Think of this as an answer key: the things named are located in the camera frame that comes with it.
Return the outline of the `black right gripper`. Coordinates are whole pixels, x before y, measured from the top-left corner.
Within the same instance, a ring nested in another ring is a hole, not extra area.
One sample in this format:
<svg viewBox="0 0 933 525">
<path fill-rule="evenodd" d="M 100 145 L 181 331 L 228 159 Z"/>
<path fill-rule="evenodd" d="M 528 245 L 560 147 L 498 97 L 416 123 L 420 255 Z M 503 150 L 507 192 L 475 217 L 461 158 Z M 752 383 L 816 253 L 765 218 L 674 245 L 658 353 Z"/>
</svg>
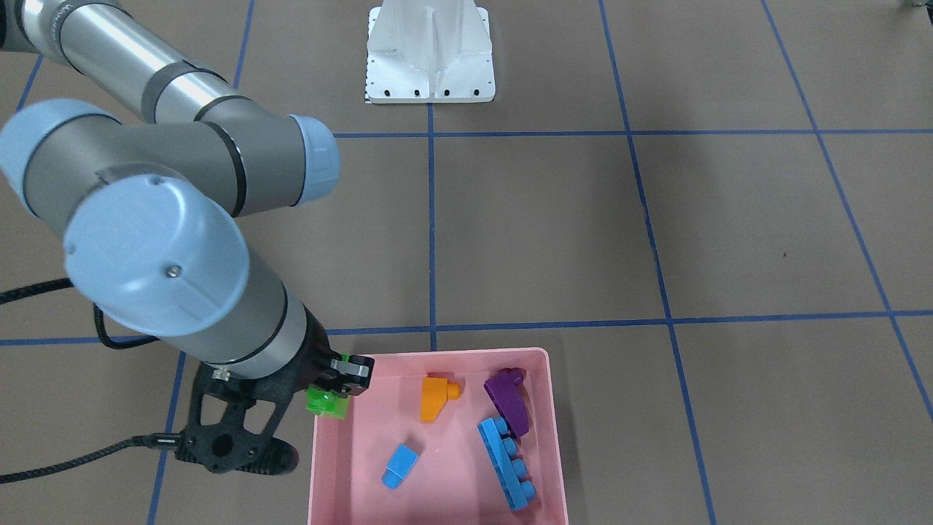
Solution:
<svg viewBox="0 0 933 525">
<path fill-rule="evenodd" d="M 375 359 L 331 349 L 326 329 L 305 310 L 296 354 L 265 378 L 215 378 L 203 363 L 193 379 L 189 416 L 174 456 L 213 474 L 289 474 L 299 452 L 276 437 L 294 396 L 317 389 L 341 399 L 370 388 Z"/>
</svg>

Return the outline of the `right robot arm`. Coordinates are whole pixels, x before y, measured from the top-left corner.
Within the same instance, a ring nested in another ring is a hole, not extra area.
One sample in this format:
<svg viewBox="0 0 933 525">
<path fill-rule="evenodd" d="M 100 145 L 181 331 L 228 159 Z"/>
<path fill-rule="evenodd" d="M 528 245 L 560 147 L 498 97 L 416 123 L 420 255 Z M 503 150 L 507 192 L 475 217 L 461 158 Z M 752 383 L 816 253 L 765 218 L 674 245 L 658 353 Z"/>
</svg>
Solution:
<svg viewBox="0 0 933 525">
<path fill-rule="evenodd" d="M 299 452 L 276 437 L 294 395 L 370 385 L 373 359 L 337 353 L 312 312 L 250 249 L 238 217 L 330 194 L 333 133 L 278 117 L 141 26 L 117 1 L 4 1 L 2 50 L 69 66 L 140 119 L 72 98 L 23 107 L 2 129 L 2 173 L 63 243 L 64 279 L 2 303 L 74 288 L 108 348 L 166 342 L 200 362 L 186 425 L 123 440 L 4 484 L 57 474 L 131 446 L 214 474 L 283 475 Z"/>
</svg>

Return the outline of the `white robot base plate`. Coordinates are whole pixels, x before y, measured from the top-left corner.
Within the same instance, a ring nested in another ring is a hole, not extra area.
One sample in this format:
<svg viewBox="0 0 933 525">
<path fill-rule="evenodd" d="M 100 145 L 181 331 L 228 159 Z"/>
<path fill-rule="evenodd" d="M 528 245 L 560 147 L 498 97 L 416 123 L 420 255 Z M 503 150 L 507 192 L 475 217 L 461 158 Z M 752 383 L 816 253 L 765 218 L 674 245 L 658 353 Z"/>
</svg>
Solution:
<svg viewBox="0 0 933 525">
<path fill-rule="evenodd" d="M 477 104 L 496 97 L 488 10 L 474 1 L 383 1 L 367 16 L 370 104 Z"/>
</svg>

